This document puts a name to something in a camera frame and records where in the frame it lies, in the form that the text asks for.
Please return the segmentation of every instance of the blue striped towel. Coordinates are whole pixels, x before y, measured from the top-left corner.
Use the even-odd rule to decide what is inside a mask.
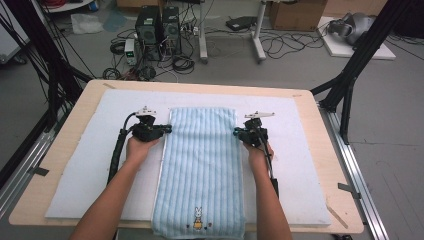
[[[240,143],[235,111],[175,108],[153,212],[157,235],[171,239],[244,235]]]

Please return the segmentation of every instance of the table leg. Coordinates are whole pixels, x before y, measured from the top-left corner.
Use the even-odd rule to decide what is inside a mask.
[[[200,61],[204,64],[208,63],[208,50],[206,48],[206,36],[205,36],[205,20],[203,6],[205,1],[200,1],[200,29],[199,29],[199,49],[200,49]]]
[[[258,53],[258,63],[266,59],[264,49],[262,47],[261,41],[259,40],[259,34],[261,32],[262,21],[264,19],[266,8],[266,1],[261,0],[261,5],[259,7],[258,19],[256,24],[256,30],[252,32],[253,44],[255,45],[256,52]]]

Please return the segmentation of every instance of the concrete floor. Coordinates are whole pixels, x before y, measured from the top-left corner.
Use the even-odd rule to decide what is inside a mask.
[[[72,13],[88,13],[84,9]],[[102,9],[95,15],[102,23],[111,21],[113,11]],[[62,23],[69,17],[60,15]],[[207,26],[224,29],[226,19],[207,21]],[[125,20],[116,31],[68,36],[76,51],[96,76],[110,67],[110,40],[117,33],[133,28]],[[208,35],[208,48],[214,55],[204,65],[198,48],[193,55],[195,71],[177,75],[179,83],[312,89],[335,76],[348,59],[330,57],[327,50],[305,49],[282,59],[256,62],[251,41],[244,36],[224,33]],[[396,44],[424,58],[423,45]],[[392,44],[395,61],[372,60],[360,75],[353,96],[349,138],[358,164],[391,239],[421,239],[424,234],[424,117],[423,60]],[[75,54],[68,51],[72,65],[86,71]],[[176,82],[172,74],[155,81]],[[324,94],[316,96],[317,100]],[[0,66],[0,168],[11,157],[41,115],[47,104],[30,64]],[[11,226],[9,209],[0,220],[0,239],[65,239],[72,228]],[[142,238],[141,230],[122,231],[120,239]],[[333,239],[328,234],[294,234],[295,239]],[[368,229],[354,239],[372,239]]]

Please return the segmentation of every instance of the metal frame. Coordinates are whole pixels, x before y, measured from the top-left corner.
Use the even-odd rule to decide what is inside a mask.
[[[15,197],[21,192],[22,188],[28,184],[29,179],[33,175],[32,169],[38,167],[44,158],[59,132],[60,125],[61,123],[57,123],[56,126],[51,128],[49,131],[45,131],[40,134],[23,161],[9,178],[9,181],[1,189],[0,219],[3,218],[4,214],[12,204]]]
[[[367,219],[368,226],[372,235],[374,236],[374,239],[388,240],[389,237],[387,235],[386,229],[384,228],[377,208],[374,205],[371,194],[368,191],[367,184],[362,176],[361,170],[359,169],[352,148],[344,143],[343,137],[339,134],[341,122],[337,114],[326,112],[325,116],[328,118],[328,121],[331,125],[331,130],[342,155],[344,167],[348,172],[349,180],[352,183],[352,187],[354,188],[353,190],[361,194],[361,198],[358,199],[358,201],[361,204],[363,213]]]
[[[319,102],[329,112],[335,112],[337,105],[344,99],[340,134],[345,144],[349,144],[348,127],[355,82],[411,3],[412,0],[388,0],[342,72],[311,90],[313,95],[317,95],[330,89],[325,99]]]

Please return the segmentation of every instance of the computer tower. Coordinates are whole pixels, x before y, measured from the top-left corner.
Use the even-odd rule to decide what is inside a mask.
[[[161,47],[163,37],[162,19],[159,6],[142,6],[135,23],[138,41],[143,58],[150,61],[159,61],[162,58]]]
[[[181,54],[181,34],[178,7],[168,6],[163,9],[162,24],[166,39],[167,54]]]
[[[142,6],[135,23],[140,45],[155,45],[163,41],[159,6]]]

